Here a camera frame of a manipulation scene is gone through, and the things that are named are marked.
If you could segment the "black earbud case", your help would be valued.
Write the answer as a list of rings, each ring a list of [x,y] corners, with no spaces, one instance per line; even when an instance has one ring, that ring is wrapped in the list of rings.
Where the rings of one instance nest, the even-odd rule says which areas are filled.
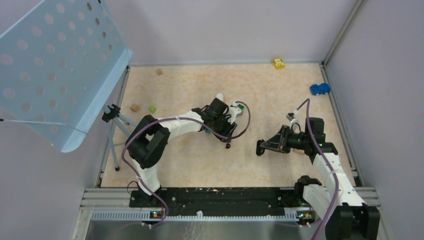
[[[256,155],[257,156],[262,156],[263,154],[264,154],[264,152],[265,152],[265,148],[262,146],[262,144],[264,143],[265,141],[263,140],[263,139],[260,139],[260,140],[258,140],[257,142],[256,142],[256,150],[255,150],[255,153],[256,153]]]

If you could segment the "white earbud charging case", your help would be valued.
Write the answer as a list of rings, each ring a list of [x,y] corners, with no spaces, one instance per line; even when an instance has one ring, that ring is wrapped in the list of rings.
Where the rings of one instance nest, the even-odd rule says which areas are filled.
[[[221,101],[224,101],[224,95],[222,93],[217,93],[215,97]]]

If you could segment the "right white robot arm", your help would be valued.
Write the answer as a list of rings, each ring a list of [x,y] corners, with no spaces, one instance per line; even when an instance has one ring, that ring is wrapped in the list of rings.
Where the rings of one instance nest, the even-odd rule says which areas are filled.
[[[357,193],[341,165],[335,145],[326,141],[324,129],[324,120],[317,117],[307,118],[305,129],[300,132],[282,125],[270,139],[257,141],[256,155],[261,156],[265,151],[304,152],[323,181],[307,175],[300,177],[295,184],[293,200],[299,206],[311,205],[321,219],[323,227],[316,229],[316,235],[324,231],[328,240],[348,240],[353,234],[363,240],[375,240],[380,212]]]

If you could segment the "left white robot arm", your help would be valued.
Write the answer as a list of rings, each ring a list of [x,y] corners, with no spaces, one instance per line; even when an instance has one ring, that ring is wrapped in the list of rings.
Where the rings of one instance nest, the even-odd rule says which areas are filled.
[[[223,142],[230,144],[237,128],[236,119],[244,112],[244,106],[234,102],[226,104],[214,98],[202,108],[166,118],[144,116],[125,142],[126,150],[134,162],[141,200],[149,207],[160,202],[158,162],[171,139],[204,130]]]

